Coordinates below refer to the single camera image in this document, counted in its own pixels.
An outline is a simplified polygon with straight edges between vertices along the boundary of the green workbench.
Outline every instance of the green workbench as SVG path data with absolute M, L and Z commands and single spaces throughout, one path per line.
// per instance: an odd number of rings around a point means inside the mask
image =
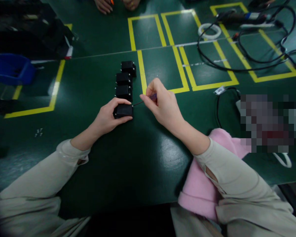
M 213 22 L 215 12 L 243 11 L 250 1 L 142 0 L 134 12 L 115 1 L 109 15 L 101 14 L 91 0 L 47 2 L 78 40 L 71 60 L 45 63 L 32 85 L 0 84 L 1 98 L 18 100 L 15 113 L 0 116 L 0 191 L 55 151 L 61 141 L 88 127 L 100 107 L 113 98 L 121 61 L 137 65 L 134 103 L 159 77 L 176 93 L 184 118 L 205 134 L 217 128 L 213 91 L 221 85 L 236 86 L 242 94 L 289 94 L 296 101 L 296 70 L 289 63 L 250 74 L 224 72 L 202 64 L 196 45 L 190 44 L 197 41 L 198 25 Z M 290 5 L 296 10 L 296 0 Z M 290 14 L 282 12 L 279 17 L 291 27 Z M 216 42 L 201 47 L 221 65 L 245 68 L 246 60 L 228 38 L 235 32 L 226 28 Z M 283 31 L 268 29 L 243 37 L 243 44 L 252 56 L 267 59 L 275 54 L 272 42 L 282 37 Z M 296 29 L 286 46 L 296 49 Z M 219 116 L 223 128 L 239 137 L 240 116 L 234 103 L 232 92 L 224 94 Z M 296 182 L 296 154 L 289 155 L 291 169 L 272 154 L 248 154 L 244 161 L 270 185 Z M 101 137 L 92 147 L 89 163 L 79 167 L 61 190 L 61 216 L 176 201 L 191 161 L 187 148 L 144 104 L 138 105 L 134 120 Z

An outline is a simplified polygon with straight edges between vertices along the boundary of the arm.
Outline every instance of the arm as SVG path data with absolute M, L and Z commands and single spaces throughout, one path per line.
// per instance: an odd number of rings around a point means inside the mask
M 157 93 L 154 103 L 149 96 Z M 296 236 L 296 218 L 287 202 L 235 154 L 194 129 L 182 117 L 175 95 L 158 78 L 140 95 L 156 119 L 191 151 L 223 196 L 216 208 L 229 236 Z
M 0 193 L 0 200 L 17 197 L 49 198 L 54 196 L 70 179 L 79 164 L 88 161 L 92 145 L 102 135 L 132 117 L 114 119 L 118 104 L 131 104 L 125 99 L 112 99 L 100 109 L 94 122 L 82 133 L 57 146 L 54 153 L 16 179 Z

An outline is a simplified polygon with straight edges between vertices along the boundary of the right hand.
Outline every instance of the right hand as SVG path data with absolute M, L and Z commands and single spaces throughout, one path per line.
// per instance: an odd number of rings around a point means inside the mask
M 156 102 L 149 98 L 154 93 L 157 93 Z M 155 115 L 157 121 L 171 133 L 175 133 L 185 124 L 174 93 L 167 91 L 159 78 L 155 78 L 149 84 L 146 95 L 142 94 L 140 98 Z
M 96 7 L 104 15 L 113 11 L 110 0 L 94 0 Z

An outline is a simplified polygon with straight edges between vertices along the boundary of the cable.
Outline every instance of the cable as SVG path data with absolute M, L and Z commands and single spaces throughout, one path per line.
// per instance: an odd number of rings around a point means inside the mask
M 219 126 L 220 128 L 222 128 L 222 126 L 221 126 L 221 123 L 220 123 L 220 120 L 219 120 L 219 116 L 218 116 L 218 110 L 219 110 L 219 98 L 220 98 L 220 96 L 221 96 L 224 92 L 226 92 L 227 90 L 235 90 L 235 91 L 237 92 L 238 99 L 240 99 L 240 91 L 237 90 L 236 87 L 228 87 L 228 88 L 225 89 L 225 91 L 223 91 L 220 95 L 217 96 L 217 99 L 216 99 L 216 113 L 215 113 L 215 117 L 216 117 L 216 121 L 217 121 L 217 123 L 218 123 L 218 126 Z
M 271 63 L 271 62 L 274 62 L 274 61 L 276 61 L 276 60 L 279 60 L 281 57 L 283 57 L 284 56 L 284 60 L 280 60 L 279 62 L 277 62 L 277 63 L 275 63 L 275 64 L 273 64 L 273 65 L 269 65 L 269 66 L 264 66 L 264 67 L 259 67 L 259 68 L 251 68 L 251 69 L 234 69 L 234 68 L 227 68 L 227 67 L 224 67 L 224 66 L 221 66 L 221 65 L 219 65 L 219 64 L 216 64 L 215 62 L 213 62 L 211 59 L 209 59 L 202 51 L 201 51 L 201 49 L 200 49 L 200 41 L 201 41 L 201 38 L 202 38 L 202 36 L 203 36 L 203 34 L 206 32 L 206 31 L 208 31 L 214 24 L 216 24 L 223 16 L 225 16 L 225 15 L 227 15 L 227 14 L 230 14 L 231 12 L 233 12 L 233 11 L 228 11 L 228 12 L 225 12 L 223 15 L 222 14 L 220 14 L 220 15 L 218 15 L 218 18 L 216 19 L 216 21 L 215 22 L 213 22 L 207 29 L 205 29 L 203 32 L 202 32 L 202 34 L 199 36 L 199 38 L 198 38 L 198 41 L 197 41 L 197 50 L 198 50 L 198 52 L 200 53 L 200 55 L 201 55 L 201 57 L 203 56 L 206 60 L 207 60 L 207 62 L 204 62 L 206 65 L 208 65 L 208 66 L 211 66 L 211 67 L 214 67 L 214 68 L 217 68 L 217 69 L 220 69 L 220 70 L 224 70 L 224 71 L 233 71 L 233 72 L 248 72 L 248 71 L 257 71 L 257 70 L 263 70 L 263 69 L 268 69 L 268 68 L 272 68 L 272 67 L 275 67 L 275 66 L 277 66 L 277 65 L 279 65 L 279 64 L 281 64 L 281 63 L 284 63 L 287 59 L 290 59 L 292 62 L 293 62 L 293 64 L 294 64 L 294 66 L 296 67 L 296 63 L 293 61 L 293 59 L 289 56 L 291 53 L 293 53 L 294 52 L 294 50 L 293 51 L 291 51 L 291 52 L 289 52 L 289 53 L 286 53 L 286 48 L 283 46 L 283 44 L 285 43 L 285 41 L 287 40 L 287 37 L 292 33 L 292 31 L 294 30 L 294 28 L 295 28 L 295 25 L 296 25 L 296 13 L 295 13 L 295 11 L 291 8 L 291 7 L 289 7 L 289 6 L 286 6 L 286 5 L 279 5 L 279 6 L 274 6 L 274 7 L 270 7 L 270 8 L 268 8 L 268 9 L 266 9 L 266 10 L 270 10 L 270 9 L 274 9 L 274 8 L 277 8 L 277 9 L 284 9 L 284 8 L 286 8 L 286 9 L 288 9 L 289 11 L 291 11 L 291 13 L 293 14 L 293 25 L 292 25 L 292 28 L 290 29 L 290 31 L 288 32 L 287 31 L 287 29 L 284 27 L 284 25 L 283 25 L 283 23 L 282 22 L 280 22 L 280 21 L 278 21 L 278 20 L 276 20 L 275 21 L 275 24 L 277 25 L 277 26 L 280 26 L 281 28 L 283 28 L 284 29 L 284 31 L 285 31 L 285 33 L 286 33 L 286 36 L 280 41 L 280 47 L 281 47 L 281 51 L 283 52 L 280 56 L 278 56 L 278 57 L 276 57 L 275 59 L 272 59 L 272 60 L 270 60 L 270 61 L 259 61 L 259 60 L 255 60 L 255 59 L 253 59 L 249 54 L 248 54 L 248 52 L 244 49 L 244 47 L 241 45 L 241 42 L 240 42 L 240 47 L 241 47 L 241 49 L 243 49 L 243 51 L 245 52 L 245 54 L 246 54 L 246 56 L 247 56 L 247 58 L 248 59 L 250 59 L 250 60 L 252 60 L 252 61 L 254 61 L 254 62 L 257 62 L 257 63 Z

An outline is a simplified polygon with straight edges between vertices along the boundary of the white cable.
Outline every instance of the white cable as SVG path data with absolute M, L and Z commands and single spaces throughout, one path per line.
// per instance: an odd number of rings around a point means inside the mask
M 198 28 L 198 36 L 201 36 L 201 34 L 203 33 L 204 28 L 208 28 L 208 27 L 210 27 L 210 25 L 211 25 L 211 23 L 205 23 L 205 24 L 201 25 L 200 28 Z M 220 36 L 221 29 L 220 29 L 219 26 L 212 25 L 211 29 L 214 30 L 216 32 L 216 34 L 214 34 L 214 35 L 203 34 L 202 35 L 203 39 L 215 40 Z
M 286 164 L 276 153 L 273 153 L 273 155 L 281 163 L 282 166 L 284 166 L 286 168 L 291 168 L 292 167 L 292 162 L 290 161 L 289 156 L 287 155 L 287 153 L 282 153 L 282 154 L 284 155 L 284 157 L 286 159 Z

